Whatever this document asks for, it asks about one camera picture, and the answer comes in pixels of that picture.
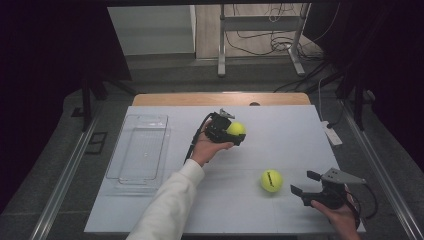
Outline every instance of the clear plastic container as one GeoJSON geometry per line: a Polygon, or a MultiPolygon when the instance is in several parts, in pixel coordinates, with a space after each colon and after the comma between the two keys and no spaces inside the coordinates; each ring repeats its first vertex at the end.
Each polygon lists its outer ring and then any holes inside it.
{"type": "Polygon", "coordinates": [[[170,131],[166,115],[128,115],[106,174],[114,194],[155,192],[162,184],[170,131]]]}

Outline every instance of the tennis ball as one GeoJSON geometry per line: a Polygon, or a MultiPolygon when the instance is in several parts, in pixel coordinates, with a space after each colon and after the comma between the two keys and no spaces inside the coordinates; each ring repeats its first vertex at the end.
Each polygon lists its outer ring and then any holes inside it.
{"type": "Polygon", "coordinates": [[[268,192],[277,192],[283,186],[283,177],[274,169],[265,170],[262,173],[261,185],[268,192]]]}
{"type": "Polygon", "coordinates": [[[238,136],[240,134],[246,134],[246,128],[239,122],[232,122],[227,128],[227,133],[230,135],[238,136]]]}

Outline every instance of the hand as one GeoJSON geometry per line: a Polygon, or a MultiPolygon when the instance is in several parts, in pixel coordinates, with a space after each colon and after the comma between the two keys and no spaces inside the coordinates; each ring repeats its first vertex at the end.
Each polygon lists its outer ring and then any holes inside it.
{"type": "Polygon", "coordinates": [[[346,204],[336,210],[329,209],[315,200],[311,201],[311,205],[328,217],[342,240],[361,239],[356,231],[355,216],[346,204]]]}
{"type": "Polygon", "coordinates": [[[201,167],[203,167],[205,163],[209,162],[219,150],[230,149],[234,146],[234,143],[232,142],[214,143],[206,137],[205,129],[210,122],[211,121],[209,120],[203,125],[202,131],[197,139],[196,145],[194,146],[193,154],[191,155],[191,159],[196,161],[201,167]]]}

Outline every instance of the white sleeve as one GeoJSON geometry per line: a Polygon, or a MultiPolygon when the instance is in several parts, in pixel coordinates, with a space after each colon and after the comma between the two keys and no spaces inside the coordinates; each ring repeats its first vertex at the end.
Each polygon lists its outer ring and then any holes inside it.
{"type": "Polygon", "coordinates": [[[204,176],[202,167],[187,159],[181,170],[173,173],[159,188],[127,240],[180,239],[196,187],[204,176]]]}

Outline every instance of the white table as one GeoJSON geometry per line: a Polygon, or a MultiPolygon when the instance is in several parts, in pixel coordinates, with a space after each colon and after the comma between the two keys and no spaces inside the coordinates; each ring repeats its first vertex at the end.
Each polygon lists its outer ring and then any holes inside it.
{"type": "MultiPolygon", "coordinates": [[[[310,234],[333,233],[318,211],[304,207],[290,184],[320,192],[321,183],[306,171],[325,173],[338,168],[312,105],[294,106],[169,106],[129,107],[128,114],[166,114],[171,129],[165,178],[181,168],[192,137],[205,116],[223,107],[247,128],[246,140],[219,152],[205,165],[185,234],[310,234]],[[283,188],[265,192],[259,183],[269,168],[280,171],[283,188]]],[[[104,178],[85,231],[129,232],[151,196],[110,196],[113,185],[104,178]]],[[[365,231],[361,225],[359,231],[365,231]]]]}

